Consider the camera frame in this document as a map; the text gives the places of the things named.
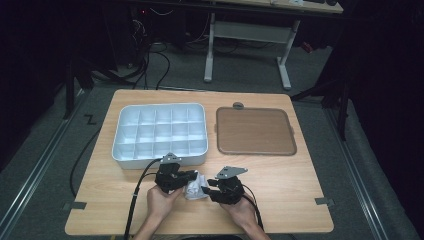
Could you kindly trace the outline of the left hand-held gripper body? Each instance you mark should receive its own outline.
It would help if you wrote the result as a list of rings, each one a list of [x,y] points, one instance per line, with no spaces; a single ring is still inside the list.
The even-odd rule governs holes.
[[[159,169],[156,173],[155,183],[165,193],[177,190],[175,182],[181,178],[179,171],[181,159],[173,153],[168,153],[160,161]]]

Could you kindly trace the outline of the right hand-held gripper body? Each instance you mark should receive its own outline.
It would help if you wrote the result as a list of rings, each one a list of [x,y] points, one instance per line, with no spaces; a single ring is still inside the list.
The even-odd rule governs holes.
[[[212,201],[222,204],[236,204],[245,193],[238,175],[246,173],[246,168],[225,166],[215,176],[214,179],[222,182],[221,188],[217,187],[219,194],[211,198]]]

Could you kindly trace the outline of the white sock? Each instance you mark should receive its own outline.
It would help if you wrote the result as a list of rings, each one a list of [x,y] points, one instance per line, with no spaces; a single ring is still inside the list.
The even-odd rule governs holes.
[[[203,188],[208,187],[205,176],[196,171],[197,177],[195,180],[190,180],[185,187],[185,198],[187,200],[198,200],[206,198],[207,194],[203,192]]]

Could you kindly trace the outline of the white compartment organizer box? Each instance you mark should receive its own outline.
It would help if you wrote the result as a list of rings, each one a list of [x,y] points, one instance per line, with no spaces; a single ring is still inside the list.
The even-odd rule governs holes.
[[[168,153],[181,166],[201,165],[207,151],[206,114],[199,103],[128,105],[120,111],[112,158],[122,169],[144,169]]]

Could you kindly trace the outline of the person's right hand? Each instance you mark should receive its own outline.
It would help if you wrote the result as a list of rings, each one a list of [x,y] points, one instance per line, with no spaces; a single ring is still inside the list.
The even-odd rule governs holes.
[[[244,195],[236,204],[221,204],[221,207],[230,215],[233,222],[246,233],[259,229],[253,200],[249,195]]]

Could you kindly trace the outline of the person's left hand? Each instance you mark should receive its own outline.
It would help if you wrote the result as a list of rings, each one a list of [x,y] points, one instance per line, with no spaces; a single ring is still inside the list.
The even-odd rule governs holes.
[[[147,218],[162,222],[172,211],[174,203],[182,191],[183,189],[179,188],[171,193],[165,193],[158,186],[149,189],[147,192]]]

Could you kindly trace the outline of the person's dark clothing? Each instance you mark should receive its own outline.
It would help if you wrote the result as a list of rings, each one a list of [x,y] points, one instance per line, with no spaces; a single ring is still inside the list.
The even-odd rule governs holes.
[[[214,236],[186,237],[180,240],[243,240],[243,239],[236,235],[214,235]]]

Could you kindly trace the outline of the brown tray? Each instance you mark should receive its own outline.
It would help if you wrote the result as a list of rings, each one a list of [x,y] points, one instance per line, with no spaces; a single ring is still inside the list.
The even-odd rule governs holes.
[[[292,126],[282,109],[220,107],[216,133],[223,154],[292,156],[297,152]]]

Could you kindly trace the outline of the black metal stand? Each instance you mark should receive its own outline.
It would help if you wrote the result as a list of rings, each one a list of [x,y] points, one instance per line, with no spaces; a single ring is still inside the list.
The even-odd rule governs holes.
[[[88,62],[81,57],[72,58],[66,65],[66,102],[65,119],[69,119],[75,107],[75,86],[77,81],[83,90],[91,90],[94,87],[94,81],[91,77],[91,71]]]
[[[291,96],[291,100],[299,101],[309,96],[322,96],[321,106],[323,108],[337,107],[338,117],[336,118],[336,131],[339,137],[345,141],[350,87],[351,77],[347,70],[324,69],[313,87]]]

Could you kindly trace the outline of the desk with white legs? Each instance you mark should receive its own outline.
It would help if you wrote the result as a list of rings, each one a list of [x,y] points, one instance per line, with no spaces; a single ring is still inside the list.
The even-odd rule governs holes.
[[[210,0],[213,7],[219,3],[230,6],[264,7],[266,10],[286,10],[292,13],[323,14],[332,16],[342,14],[344,9],[338,0]],[[213,79],[214,42],[216,38],[247,40],[263,43],[277,43],[285,46],[282,55],[276,58],[281,82],[285,90],[291,89],[291,82],[286,68],[286,61],[301,20],[296,17],[288,26],[276,24],[245,23],[238,20],[217,20],[210,14],[208,52],[205,62],[204,81]]]

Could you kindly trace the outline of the metal floor rail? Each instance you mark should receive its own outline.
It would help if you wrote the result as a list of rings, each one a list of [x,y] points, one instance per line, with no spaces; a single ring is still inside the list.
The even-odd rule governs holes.
[[[342,139],[342,137],[340,136],[338,132],[337,119],[336,119],[335,113],[329,109],[324,109],[323,112],[331,126],[332,132],[334,133],[337,139],[338,145],[342,151],[343,158],[344,158],[345,165],[348,172],[348,176],[350,178],[355,194],[358,198],[362,212],[372,232],[374,240],[389,240],[385,227],[377,212],[374,201],[372,200],[369,194],[369,191],[367,187],[365,186],[365,183],[356,166],[356,163],[351,154],[349,146],[347,142]]]
[[[78,90],[75,106],[66,113],[62,91],[54,105],[30,129],[11,162],[0,173],[0,240],[6,240],[53,160],[76,111],[89,96]]]

